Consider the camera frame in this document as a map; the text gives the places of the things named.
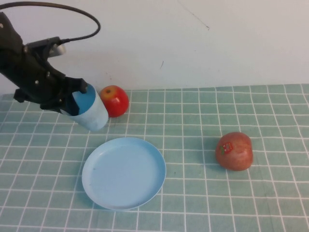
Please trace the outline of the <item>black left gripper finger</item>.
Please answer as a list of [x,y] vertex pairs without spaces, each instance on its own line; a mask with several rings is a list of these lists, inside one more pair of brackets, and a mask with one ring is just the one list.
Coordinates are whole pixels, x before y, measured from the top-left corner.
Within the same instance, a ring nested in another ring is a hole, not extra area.
[[81,92],[85,94],[87,92],[88,83],[82,78],[65,77],[65,90],[71,94],[73,92]]
[[73,94],[70,93],[68,96],[64,99],[64,107],[63,111],[66,112],[70,116],[77,116],[79,115],[79,106],[76,103]]

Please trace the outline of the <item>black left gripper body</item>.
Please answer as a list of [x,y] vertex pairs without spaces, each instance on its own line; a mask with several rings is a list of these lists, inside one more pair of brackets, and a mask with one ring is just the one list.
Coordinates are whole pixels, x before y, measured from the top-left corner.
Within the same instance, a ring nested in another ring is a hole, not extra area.
[[33,102],[43,110],[63,110],[64,99],[69,95],[65,90],[66,76],[48,62],[49,57],[60,55],[61,45],[62,40],[53,37],[23,46],[21,84],[14,96],[18,102]]

